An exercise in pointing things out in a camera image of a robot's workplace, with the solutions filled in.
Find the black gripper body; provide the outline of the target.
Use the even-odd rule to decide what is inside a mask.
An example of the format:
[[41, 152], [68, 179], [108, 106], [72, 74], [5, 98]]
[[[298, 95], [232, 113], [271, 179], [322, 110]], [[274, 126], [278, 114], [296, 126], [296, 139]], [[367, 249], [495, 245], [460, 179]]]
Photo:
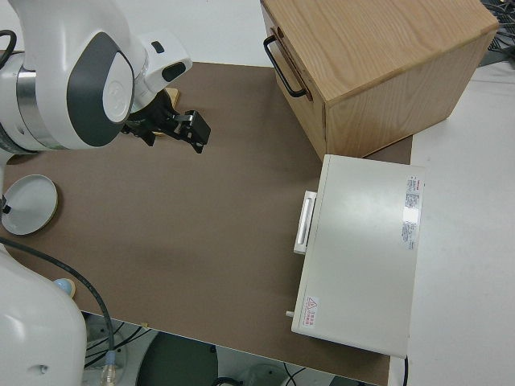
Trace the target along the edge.
[[163, 120], [159, 123], [159, 132], [172, 138], [182, 138], [183, 126], [191, 121], [190, 113], [178, 113], [173, 108], [164, 109]]

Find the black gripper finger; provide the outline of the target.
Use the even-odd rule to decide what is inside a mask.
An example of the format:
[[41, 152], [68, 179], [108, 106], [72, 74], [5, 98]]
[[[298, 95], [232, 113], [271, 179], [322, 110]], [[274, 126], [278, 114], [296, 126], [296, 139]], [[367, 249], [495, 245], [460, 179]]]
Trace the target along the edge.
[[201, 154], [203, 151], [203, 142], [194, 133], [175, 133], [173, 138], [178, 141], [186, 142], [197, 154]]
[[187, 124], [187, 135], [192, 144], [207, 144], [211, 129], [204, 118], [196, 110], [186, 112], [191, 117]]

